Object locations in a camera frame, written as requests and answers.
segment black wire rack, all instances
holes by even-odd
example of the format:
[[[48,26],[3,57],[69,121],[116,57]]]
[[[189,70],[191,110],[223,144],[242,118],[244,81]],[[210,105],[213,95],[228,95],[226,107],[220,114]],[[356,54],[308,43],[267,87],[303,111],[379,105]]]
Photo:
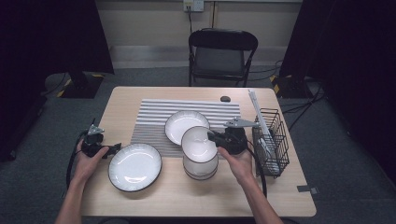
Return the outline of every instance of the black wire rack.
[[[277,109],[262,108],[261,113],[270,134],[262,134],[261,127],[253,127],[254,150],[262,164],[264,175],[277,178],[290,163],[285,125],[280,119]],[[258,168],[256,169],[256,175],[260,175]]]

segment ribbed white mat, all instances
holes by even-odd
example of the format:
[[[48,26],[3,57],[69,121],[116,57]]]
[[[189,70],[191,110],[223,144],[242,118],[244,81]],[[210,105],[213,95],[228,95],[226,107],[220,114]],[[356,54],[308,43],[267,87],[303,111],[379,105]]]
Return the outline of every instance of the ribbed white mat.
[[[193,110],[204,115],[210,129],[223,133],[223,124],[235,117],[240,118],[239,104],[210,101],[179,101],[144,99],[139,108],[131,144],[145,143],[155,147],[164,157],[182,157],[181,146],[171,142],[165,134],[169,117],[181,110]]]

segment chair backrest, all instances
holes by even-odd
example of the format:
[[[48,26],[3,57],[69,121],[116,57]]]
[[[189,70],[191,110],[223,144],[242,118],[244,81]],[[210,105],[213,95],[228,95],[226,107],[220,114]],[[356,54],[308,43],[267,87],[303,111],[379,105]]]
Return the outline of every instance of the chair backrest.
[[[208,49],[233,49],[254,51],[259,45],[256,36],[246,31],[205,28],[193,32],[189,38],[192,46]]]

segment cable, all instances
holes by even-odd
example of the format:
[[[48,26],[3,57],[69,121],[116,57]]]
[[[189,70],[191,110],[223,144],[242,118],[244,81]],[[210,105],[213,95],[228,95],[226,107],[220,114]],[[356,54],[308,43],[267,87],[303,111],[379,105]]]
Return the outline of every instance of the cable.
[[[251,156],[253,157],[254,161],[256,162],[257,165],[259,165],[259,173],[260,173],[260,179],[262,180],[262,193],[264,194],[265,198],[267,197],[267,181],[265,180],[265,175],[264,175],[264,170],[262,169],[262,163],[260,162],[259,158],[257,155],[250,149],[247,148],[247,151],[250,152]]]
[[[280,66],[277,66],[277,64],[280,63],[280,62],[283,62],[283,60],[277,61],[277,62],[275,63],[275,68],[271,68],[271,69],[263,70],[263,71],[251,71],[251,72],[249,72],[249,73],[265,73],[265,72],[274,71],[274,73],[272,73],[271,75],[269,75],[269,76],[267,76],[267,77],[253,78],[253,79],[248,79],[247,81],[265,80],[265,79],[267,79],[267,78],[269,78],[269,77],[274,76],[274,75],[276,74],[276,72],[277,72],[277,69],[280,68]]]
[[[305,103],[294,103],[294,104],[288,104],[288,105],[305,105],[306,104],[306,102]]]
[[[324,94],[320,97],[320,98],[318,98],[318,95],[319,95],[319,92],[320,92],[320,89],[321,89],[321,84],[320,84],[320,86],[319,86],[319,89],[318,89],[318,91],[317,91],[317,93],[315,93],[315,96],[314,96],[314,98],[313,98],[313,100],[311,101],[308,101],[305,105],[301,105],[301,106],[297,106],[296,108],[304,108],[305,107],[305,109],[304,109],[304,111],[297,117],[297,119],[290,125],[290,127],[289,127],[289,132],[291,131],[291,129],[293,128],[293,126],[296,124],[296,122],[303,116],[303,114],[309,109],[309,107],[311,107],[311,105],[313,105],[315,102],[317,102],[317,101],[319,101],[319,100],[321,100],[321,99],[323,99],[323,97],[324,97]]]
[[[288,217],[281,217],[280,219],[282,221],[288,221],[288,222],[291,222],[291,223],[299,224],[297,221],[295,221],[295,220],[293,220],[291,218],[288,218]]]
[[[55,88],[53,88],[53,89],[50,90],[50,91],[46,91],[46,92],[42,93],[41,95],[42,95],[42,96],[46,96],[46,95],[52,93],[53,91],[55,91],[56,89],[58,89],[58,87],[60,87],[61,84],[64,82],[64,78],[65,78],[65,77],[66,77],[66,73],[64,73],[64,77],[62,78],[62,80],[58,83],[58,85],[57,85]]]
[[[126,217],[106,217],[106,218],[100,220],[100,221],[98,222],[98,224],[104,224],[104,223],[106,223],[106,222],[108,222],[108,221],[116,220],[116,219],[117,219],[117,220],[123,220],[123,221],[126,221],[126,222],[130,223],[130,219],[128,219],[128,218],[126,218]]]
[[[212,10],[212,28],[215,27],[215,18],[216,18],[216,7],[217,7],[217,2],[213,2],[213,10]]]
[[[324,96],[325,96],[324,93],[318,98],[318,94],[320,93],[321,86],[322,86],[322,84],[320,83],[318,91],[317,91],[317,93],[315,93],[315,96],[314,96],[314,98],[312,100],[308,100],[308,102],[306,102],[306,103],[289,104],[289,105],[299,105],[299,106],[296,106],[296,107],[294,107],[292,109],[289,109],[289,110],[286,110],[286,111],[282,111],[282,113],[283,114],[296,113],[296,112],[300,111],[301,109],[303,109],[304,107],[306,107],[307,105],[312,105],[313,103],[322,100],[324,98]]]
[[[73,147],[73,152],[72,152],[72,155],[70,156],[70,160],[69,160],[69,164],[67,166],[67,172],[66,172],[66,188],[67,189],[69,189],[69,186],[70,186],[70,176],[71,176],[71,173],[72,173],[72,168],[73,168],[73,163],[74,163],[75,157],[80,152],[80,151],[76,152],[79,140],[81,139],[81,137],[83,135],[85,135],[87,133],[88,133],[88,130],[81,132],[78,135],[78,139],[77,139],[77,141],[75,143],[75,146]]]
[[[187,7],[187,12],[189,14],[189,21],[190,21],[190,34],[192,34],[192,22],[191,22],[191,7]]]

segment small black object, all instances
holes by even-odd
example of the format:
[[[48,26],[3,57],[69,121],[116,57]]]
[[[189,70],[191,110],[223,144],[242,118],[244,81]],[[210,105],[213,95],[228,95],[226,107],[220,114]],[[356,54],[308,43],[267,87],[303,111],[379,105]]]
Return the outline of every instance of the small black object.
[[[207,133],[210,141],[216,143],[216,147],[224,147],[230,155],[238,155],[248,148],[248,139],[243,128],[226,128],[225,133],[212,131]]]
[[[84,137],[84,141],[82,142],[81,151],[84,152],[85,155],[89,157],[93,157],[102,147],[105,147],[101,145],[102,141],[103,141],[103,135],[101,133],[86,135]],[[109,150],[102,157],[103,159],[107,159],[108,155],[116,154],[121,148],[121,143],[107,147],[109,147]]]
[[[308,192],[311,191],[311,188],[309,188],[309,186],[307,185],[303,185],[303,186],[297,186],[297,190],[299,192]]]
[[[231,102],[231,98],[229,96],[221,96],[220,100],[222,102]]]

